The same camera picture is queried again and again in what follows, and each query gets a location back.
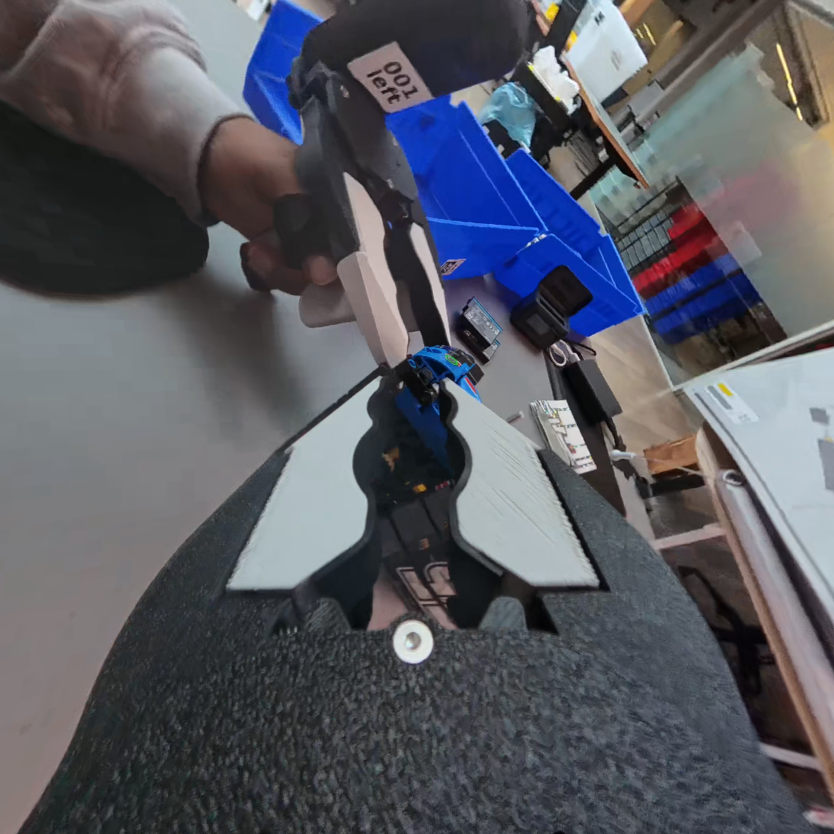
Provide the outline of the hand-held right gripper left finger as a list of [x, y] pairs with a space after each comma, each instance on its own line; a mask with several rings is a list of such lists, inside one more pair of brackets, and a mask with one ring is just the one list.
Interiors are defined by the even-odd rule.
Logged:
[[369, 499], [354, 473], [354, 455], [372, 428], [369, 403], [382, 381], [373, 374], [289, 444], [227, 592], [293, 591], [363, 541]]

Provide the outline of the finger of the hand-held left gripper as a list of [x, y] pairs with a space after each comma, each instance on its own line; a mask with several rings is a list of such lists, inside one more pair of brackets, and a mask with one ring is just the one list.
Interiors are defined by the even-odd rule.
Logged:
[[430, 232], [417, 223], [390, 230], [391, 275], [408, 302], [411, 332], [419, 332], [426, 347], [449, 343], [450, 325], [437, 257]]
[[384, 251], [383, 219], [370, 194], [349, 173], [344, 184], [359, 242], [355, 252], [339, 261], [339, 280], [372, 357], [377, 364], [395, 367], [407, 357], [410, 337]]

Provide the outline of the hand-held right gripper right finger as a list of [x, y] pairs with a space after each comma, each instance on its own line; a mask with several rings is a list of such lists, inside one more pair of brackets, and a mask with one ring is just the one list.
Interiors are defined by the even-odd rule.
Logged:
[[456, 544], [498, 576], [541, 589], [597, 589], [599, 576], [537, 446], [455, 384], [446, 425], [464, 450], [450, 504]]

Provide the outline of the blue building brick toy car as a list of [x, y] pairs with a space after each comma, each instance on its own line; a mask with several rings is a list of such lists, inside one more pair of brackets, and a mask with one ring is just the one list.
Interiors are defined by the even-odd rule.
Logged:
[[381, 575], [406, 610], [448, 630], [472, 627], [479, 590], [467, 582], [486, 569], [453, 536], [453, 488], [464, 470], [464, 451], [446, 425], [451, 401], [443, 382], [480, 401], [482, 377], [475, 359], [451, 346], [409, 355], [387, 378], [375, 405], [380, 458], [370, 485], [381, 538]]

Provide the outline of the person's left forearm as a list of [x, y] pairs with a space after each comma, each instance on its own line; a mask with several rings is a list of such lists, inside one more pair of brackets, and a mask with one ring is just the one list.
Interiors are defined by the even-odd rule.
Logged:
[[248, 114], [209, 78], [166, 2], [2, 2], [1, 99], [34, 122], [140, 173], [202, 225], [203, 157]]

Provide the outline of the wooden top desk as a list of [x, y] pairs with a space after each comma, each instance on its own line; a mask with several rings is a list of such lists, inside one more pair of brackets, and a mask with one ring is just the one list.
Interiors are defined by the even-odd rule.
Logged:
[[569, 76], [578, 85], [579, 96], [585, 104], [593, 123], [601, 131], [607, 154], [606, 160], [600, 162], [595, 169], [589, 172], [569, 192], [570, 196], [578, 200], [581, 196], [587, 194], [613, 169], [618, 169], [621, 173], [632, 179], [636, 187], [649, 189], [651, 184], [646, 179], [640, 163], [627, 147], [626, 141], [623, 139], [620, 130], [616, 127], [608, 112], [581, 81], [578, 71], [573, 67], [568, 58], [568, 52], [563, 52], [560, 61], [564, 64]]

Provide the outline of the grey desk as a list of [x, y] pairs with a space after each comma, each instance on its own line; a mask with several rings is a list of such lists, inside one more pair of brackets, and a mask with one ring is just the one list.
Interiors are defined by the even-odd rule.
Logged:
[[375, 370], [354, 324], [252, 292], [217, 225], [204, 268], [140, 295], [2, 285], [2, 832], [73, 737], [132, 609], [290, 436]]

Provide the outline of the person's left hand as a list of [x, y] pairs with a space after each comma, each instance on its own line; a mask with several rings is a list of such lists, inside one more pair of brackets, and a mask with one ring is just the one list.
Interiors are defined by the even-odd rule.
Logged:
[[274, 227], [277, 200], [301, 193], [295, 171], [297, 146], [251, 119], [222, 122], [203, 154], [199, 187], [203, 207], [245, 238], [239, 250], [249, 286], [261, 293], [299, 296], [307, 286], [338, 282], [324, 255], [301, 269], [286, 265]]

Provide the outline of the teal plastic bag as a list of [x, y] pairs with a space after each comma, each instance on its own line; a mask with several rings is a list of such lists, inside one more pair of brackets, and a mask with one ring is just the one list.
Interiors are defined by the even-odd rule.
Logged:
[[538, 113], [539, 108], [526, 89], [515, 82], [506, 82], [490, 95], [477, 120], [482, 125], [499, 122], [514, 141], [529, 148]]

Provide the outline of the folded printed leaflet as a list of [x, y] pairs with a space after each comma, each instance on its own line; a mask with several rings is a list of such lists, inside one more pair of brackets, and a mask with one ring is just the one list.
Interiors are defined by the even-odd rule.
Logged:
[[596, 471], [596, 463], [567, 400], [535, 400], [530, 403], [530, 412], [546, 448], [576, 474]]

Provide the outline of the white plastic bags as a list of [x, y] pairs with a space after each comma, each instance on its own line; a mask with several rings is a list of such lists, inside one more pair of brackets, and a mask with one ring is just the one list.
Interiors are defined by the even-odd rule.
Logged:
[[578, 83], [568, 71], [559, 63], [556, 49], [552, 45], [540, 48], [528, 62], [528, 68], [547, 90], [551, 98], [555, 99], [572, 115], [580, 106]]

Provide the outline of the black power adapter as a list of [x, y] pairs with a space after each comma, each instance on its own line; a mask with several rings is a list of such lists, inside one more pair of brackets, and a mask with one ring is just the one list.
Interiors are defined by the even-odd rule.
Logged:
[[612, 423], [623, 413], [596, 359], [568, 363], [562, 374], [589, 424]]

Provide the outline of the white box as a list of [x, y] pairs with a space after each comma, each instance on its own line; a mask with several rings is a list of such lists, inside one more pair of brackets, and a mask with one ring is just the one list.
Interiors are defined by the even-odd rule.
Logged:
[[566, 60], [597, 99], [610, 96], [647, 65], [643, 48], [613, 2], [586, 2], [577, 24]]

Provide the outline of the brown cardboard box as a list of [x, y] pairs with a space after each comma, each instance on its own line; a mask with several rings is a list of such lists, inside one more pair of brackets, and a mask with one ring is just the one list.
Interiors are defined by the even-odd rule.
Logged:
[[671, 440], [644, 449], [643, 458], [655, 480], [699, 474], [701, 467], [696, 455], [696, 434]]

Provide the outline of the white panel with yellow sticker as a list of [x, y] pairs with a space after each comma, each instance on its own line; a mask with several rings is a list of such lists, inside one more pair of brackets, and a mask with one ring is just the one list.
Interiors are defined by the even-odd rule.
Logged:
[[723, 439], [797, 563], [831, 586], [832, 349], [708, 374], [683, 393]]

